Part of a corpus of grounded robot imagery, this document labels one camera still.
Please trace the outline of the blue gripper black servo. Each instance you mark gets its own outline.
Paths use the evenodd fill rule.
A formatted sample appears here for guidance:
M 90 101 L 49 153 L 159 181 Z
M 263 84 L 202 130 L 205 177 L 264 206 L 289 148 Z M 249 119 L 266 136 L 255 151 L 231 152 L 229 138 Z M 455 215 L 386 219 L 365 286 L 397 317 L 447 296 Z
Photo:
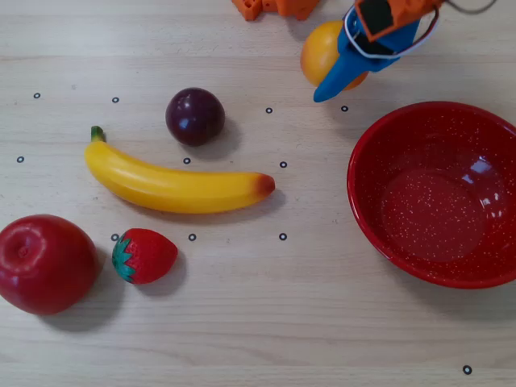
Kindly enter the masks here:
M 377 73 L 410 52 L 415 45 L 419 24 L 420 21 L 416 20 L 370 41 L 357 11 L 349 10 L 343 17 L 338 37 L 339 57 L 314 91 L 314 101 L 332 99 L 367 72 Z

